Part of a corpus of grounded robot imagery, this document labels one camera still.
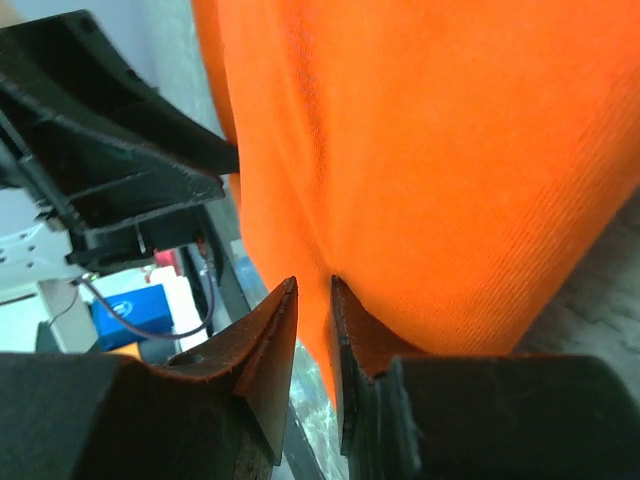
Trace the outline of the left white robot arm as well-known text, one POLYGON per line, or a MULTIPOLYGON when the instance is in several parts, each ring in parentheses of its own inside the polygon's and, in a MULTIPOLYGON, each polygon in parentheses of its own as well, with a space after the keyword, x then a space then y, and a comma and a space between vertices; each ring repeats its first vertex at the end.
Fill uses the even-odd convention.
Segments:
POLYGON ((211 237, 234 145, 76 10, 1 31, 1 285, 111 274, 211 237))

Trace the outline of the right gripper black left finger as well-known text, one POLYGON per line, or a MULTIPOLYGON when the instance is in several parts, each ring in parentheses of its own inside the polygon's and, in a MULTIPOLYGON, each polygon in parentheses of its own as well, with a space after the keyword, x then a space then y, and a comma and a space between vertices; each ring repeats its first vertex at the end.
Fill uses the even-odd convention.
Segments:
POLYGON ((5 479, 267 479, 282 458, 298 286, 162 366, 1 357, 5 479))

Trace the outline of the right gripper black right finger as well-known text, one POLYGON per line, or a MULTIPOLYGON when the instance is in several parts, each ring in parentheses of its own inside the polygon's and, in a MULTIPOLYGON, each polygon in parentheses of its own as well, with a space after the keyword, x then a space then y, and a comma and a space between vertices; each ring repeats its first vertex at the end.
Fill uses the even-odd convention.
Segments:
POLYGON ((340 451, 354 479, 635 479, 639 409, 603 361, 439 356, 331 281, 340 451))

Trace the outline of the orange polo shirt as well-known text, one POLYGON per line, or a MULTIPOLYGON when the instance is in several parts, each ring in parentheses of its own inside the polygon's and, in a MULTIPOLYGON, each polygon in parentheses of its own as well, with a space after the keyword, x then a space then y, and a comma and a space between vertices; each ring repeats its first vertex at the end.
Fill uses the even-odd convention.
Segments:
POLYGON ((504 354, 639 184, 635 1, 196 1, 268 288, 334 386, 329 291, 394 333, 504 354))

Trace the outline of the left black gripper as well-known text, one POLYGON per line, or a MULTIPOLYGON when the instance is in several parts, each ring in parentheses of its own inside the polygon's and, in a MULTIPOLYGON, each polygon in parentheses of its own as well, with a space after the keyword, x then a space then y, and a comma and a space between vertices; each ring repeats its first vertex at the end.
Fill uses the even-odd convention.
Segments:
POLYGON ((108 274, 203 237, 236 148, 160 96, 77 10, 1 31, 2 179, 108 274))

